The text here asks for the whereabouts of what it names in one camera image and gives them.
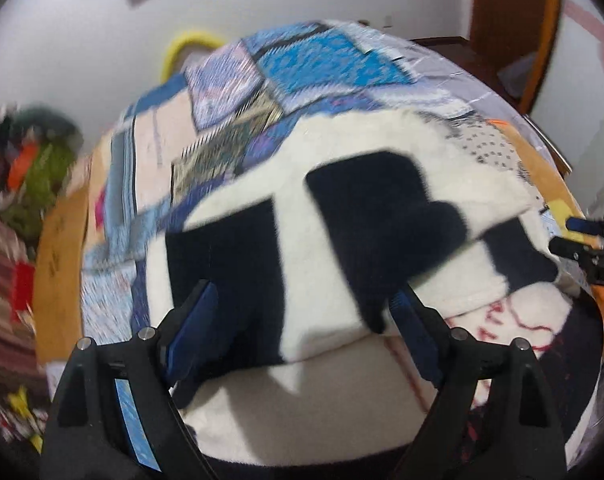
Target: orange cloth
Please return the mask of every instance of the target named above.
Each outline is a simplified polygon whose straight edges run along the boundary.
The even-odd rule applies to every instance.
[[[552,215],[563,230],[567,216],[584,218],[580,207],[575,202],[573,195],[557,170],[544,160],[544,158],[531,146],[518,131],[508,122],[500,120],[489,120],[496,126],[502,135],[513,145],[522,164],[530,174],[531,181],[538,188],[544,201],[549,205]],[[597,238],[578,235],[581,242],[592,247],[599,247]],[[594,285],[591,287],[593,296],[598,303],[602,319],[604,321],[604,286]]]

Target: yellow ring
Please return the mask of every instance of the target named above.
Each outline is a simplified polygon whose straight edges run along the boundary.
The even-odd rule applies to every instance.
[[[173,75],[178,56],[186,47],[202,46],[204,48],[215,50],[216,48],[223,46],[225,43],[225,41],[213,34],[209,34],[208,32],[198,32],[194,30],[179,35],[171,42],[168,50],[166,51],[164,62],[162,64],[162,75],[160,76],[160,82],[166,83]]]

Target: silver bolt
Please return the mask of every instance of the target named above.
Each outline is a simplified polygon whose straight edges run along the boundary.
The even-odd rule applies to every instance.
[[[451,337],[458,341],[464,341],[468,337],[468,332],[462,327],[457,326],[451,329]]]
[[[517,337],[513,340],[513,342],[515,343],[515,346],[517,346],[520,350],[528,350],[529,348],[531,348],[531,343],[529,343],[523,337]]]
[[[89,337],[83,337],[77,342],[76,346],[80,350],[86,350],[87,348],[89,348],[89,346],[91,346],[91,339]]]
[[[156,329],[152,326],[145,326],[142,330],[138,332],[138,337],[142,341],[146,341],[147,339],[153,338],[156,335]]]

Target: orange object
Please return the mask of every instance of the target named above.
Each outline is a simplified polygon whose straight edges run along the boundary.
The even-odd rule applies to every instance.
[[[13,161],[9,176],[6,179],[6,185],[9,190],[17,191],[24,182],[27,171],[33,164],[35,157],[38,155],[40,147],[35,142],[31,142],[22,148],[18,157]]]

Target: brown cardboard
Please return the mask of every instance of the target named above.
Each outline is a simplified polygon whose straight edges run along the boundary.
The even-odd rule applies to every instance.
[[[44,220],[33,285],[39,364],[66,361],[82,337],[80,267],[88,212],[88,185],[60,196]]]

